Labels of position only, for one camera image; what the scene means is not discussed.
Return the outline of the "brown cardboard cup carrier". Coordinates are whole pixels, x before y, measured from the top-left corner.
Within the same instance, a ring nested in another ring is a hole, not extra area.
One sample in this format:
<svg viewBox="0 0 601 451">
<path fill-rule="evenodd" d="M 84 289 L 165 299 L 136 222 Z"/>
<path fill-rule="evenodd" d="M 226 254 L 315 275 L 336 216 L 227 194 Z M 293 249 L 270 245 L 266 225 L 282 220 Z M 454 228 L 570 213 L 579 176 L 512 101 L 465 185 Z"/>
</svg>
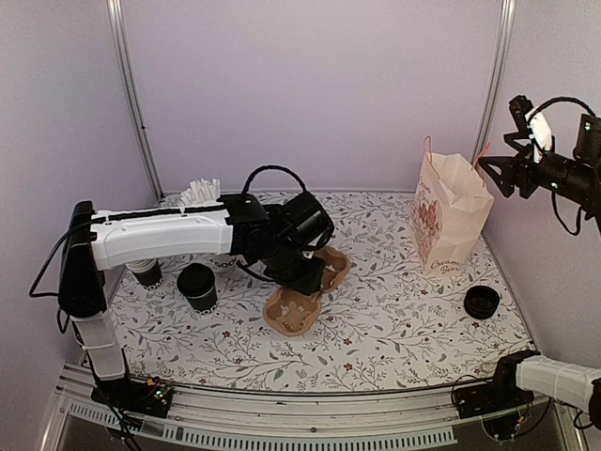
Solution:
<svg viewBox="0 0 601 451">
<path fill-rule="evenodd" d="M 337 289 L 351 268 L 350 259 L 330 246 L 316 252 L 326 267 L 320 291 L 303 295 L 291 288 L 278 288 L 266 301 L 263 319 L 271 329 L 288 337 L 303 335 L 316 322 L 321 312 L 321 298 Z"/>
</svg>

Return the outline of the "black plastic cup lid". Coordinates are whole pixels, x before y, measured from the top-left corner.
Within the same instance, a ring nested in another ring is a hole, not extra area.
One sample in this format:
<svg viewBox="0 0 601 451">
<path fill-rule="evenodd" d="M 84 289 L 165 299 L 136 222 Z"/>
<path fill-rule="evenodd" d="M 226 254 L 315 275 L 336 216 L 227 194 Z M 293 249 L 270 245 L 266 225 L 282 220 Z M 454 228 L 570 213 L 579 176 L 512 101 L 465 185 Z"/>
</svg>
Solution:
<svg viewBox="0 0 601 451">
<path fill-rule="evenodd" d="M 177 278 L 177 289 L 190 298 L 206 296 L 215 287 L 213 270 L 201 263 L 185 267 Z"/>
</svg>

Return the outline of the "paper takeout bag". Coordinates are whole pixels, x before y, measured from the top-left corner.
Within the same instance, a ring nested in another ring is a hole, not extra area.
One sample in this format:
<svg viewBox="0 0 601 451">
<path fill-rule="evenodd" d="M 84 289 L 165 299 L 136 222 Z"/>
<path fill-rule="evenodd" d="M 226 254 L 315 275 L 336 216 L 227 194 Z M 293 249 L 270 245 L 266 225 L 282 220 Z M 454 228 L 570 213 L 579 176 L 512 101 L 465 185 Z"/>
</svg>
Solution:
<svg viewBox="0 0 601 451">
<path fill-rule="evenodd" d="M 430 136 L 423 150 L 409 225 L 423 274 L 451 277 L 464 270 L 494 197 L 462 155 L 434 152 Z"/>
</svg>

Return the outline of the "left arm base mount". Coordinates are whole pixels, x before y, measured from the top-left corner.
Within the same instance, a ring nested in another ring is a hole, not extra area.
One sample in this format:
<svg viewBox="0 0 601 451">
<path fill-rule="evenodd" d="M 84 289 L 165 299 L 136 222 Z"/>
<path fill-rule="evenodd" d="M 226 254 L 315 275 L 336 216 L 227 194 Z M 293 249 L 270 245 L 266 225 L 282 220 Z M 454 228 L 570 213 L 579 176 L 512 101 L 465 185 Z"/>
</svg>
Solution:
<svg viewBox="0 0 601 451">
<path fill-rule="evenodd" d="M 125 412 L 166 418 L 172 403 L 174 386 L 170 381 L 153 377 L 134 381 L 129 377 L 114 381 L 96 381 L 91 399 Z"/>
</svg>

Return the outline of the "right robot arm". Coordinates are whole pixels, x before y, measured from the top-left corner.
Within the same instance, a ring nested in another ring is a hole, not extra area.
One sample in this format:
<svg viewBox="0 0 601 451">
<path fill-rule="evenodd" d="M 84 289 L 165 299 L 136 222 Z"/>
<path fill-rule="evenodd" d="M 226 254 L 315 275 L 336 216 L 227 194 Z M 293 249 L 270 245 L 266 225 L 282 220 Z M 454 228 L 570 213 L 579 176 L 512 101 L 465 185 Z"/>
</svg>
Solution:
<svg viewBox="0 0 601 451">
<path fill-rule="evenodd" d="M 515 295 L 538 352 L 485 390 L 506 409 L 522 385 L 581 411 L 600 425 L 600 238 L 569 236 L 545 194 L 495 194 L 485 236 Z"/>
</svg>

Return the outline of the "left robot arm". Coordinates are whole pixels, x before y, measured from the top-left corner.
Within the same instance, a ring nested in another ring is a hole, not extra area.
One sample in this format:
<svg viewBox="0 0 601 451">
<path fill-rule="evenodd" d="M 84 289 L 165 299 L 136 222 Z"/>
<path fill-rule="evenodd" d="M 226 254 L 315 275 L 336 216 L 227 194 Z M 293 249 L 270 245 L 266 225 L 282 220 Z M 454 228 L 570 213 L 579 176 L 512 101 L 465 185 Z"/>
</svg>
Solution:
<svg viewBox="0 0 601 451">
<path fill-rule="evenodd" d="M 139 400 L 107 314 L 101 274 L 122 265 L 179 255 L 231 255 L 263 264 L 267 279 L 311 295 L 326 264 L 316 256 L 334 224 L 308 191 L 283 205 L 224 194 L 199 206 L 114 212 L 77 204 L 64 236 L 57 300 L 74 321 L 98 387 L 120 408 Z"/>
</svg>

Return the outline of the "black white paper cup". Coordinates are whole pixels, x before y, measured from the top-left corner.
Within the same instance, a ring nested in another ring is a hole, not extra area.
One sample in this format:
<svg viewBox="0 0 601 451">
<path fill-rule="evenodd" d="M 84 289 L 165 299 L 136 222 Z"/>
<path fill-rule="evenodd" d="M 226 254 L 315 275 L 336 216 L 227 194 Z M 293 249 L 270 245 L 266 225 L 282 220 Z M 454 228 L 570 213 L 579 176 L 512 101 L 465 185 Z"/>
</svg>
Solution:
<svg viewBox="0 0 601 451">
<path fill-rule="evenodd" d="M 215 287 L 203 292 L 191 292 L 185 294 L 190 307 L 200 315 L 208 315 L 215 311 L 218 295 Z"/>
</svg>

